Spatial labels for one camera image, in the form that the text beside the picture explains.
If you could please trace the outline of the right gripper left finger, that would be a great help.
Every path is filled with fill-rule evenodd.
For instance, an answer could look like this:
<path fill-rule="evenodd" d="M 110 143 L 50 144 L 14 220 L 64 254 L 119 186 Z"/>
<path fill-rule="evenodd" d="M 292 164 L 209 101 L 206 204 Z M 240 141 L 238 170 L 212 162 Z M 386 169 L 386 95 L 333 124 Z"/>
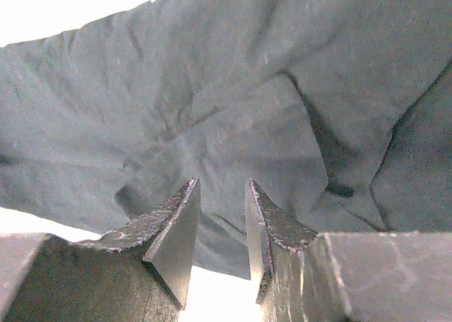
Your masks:
<path fill-rule="evenodd" d="M 186 306 L 201 185 L 96 241 L 1 235 L 2 321 L 176 321 Z"/>

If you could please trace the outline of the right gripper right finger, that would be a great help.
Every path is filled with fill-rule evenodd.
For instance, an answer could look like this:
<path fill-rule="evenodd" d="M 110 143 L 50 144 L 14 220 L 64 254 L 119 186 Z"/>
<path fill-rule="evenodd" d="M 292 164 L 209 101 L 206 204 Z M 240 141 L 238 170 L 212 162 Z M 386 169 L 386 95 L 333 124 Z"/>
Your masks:
<path fill-rule="evenodd" d="M 264 321 L 450 321 L 449 233 L 318 233 L 254 180 L 251 283 Z"/>

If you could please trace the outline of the black t shirt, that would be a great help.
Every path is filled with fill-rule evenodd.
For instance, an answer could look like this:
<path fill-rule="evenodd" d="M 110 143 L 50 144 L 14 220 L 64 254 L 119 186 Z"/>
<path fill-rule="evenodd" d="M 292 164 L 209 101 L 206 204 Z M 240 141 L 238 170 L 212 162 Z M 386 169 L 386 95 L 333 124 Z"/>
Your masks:
<path fill-rule="evenodd" d="M 156 0 L 1 49 L 1 206 L 103 233 L 201 181 L 195 264 L 247 278 L 244 190 L 320 232 L 451 229 L 451 0 Z"/>

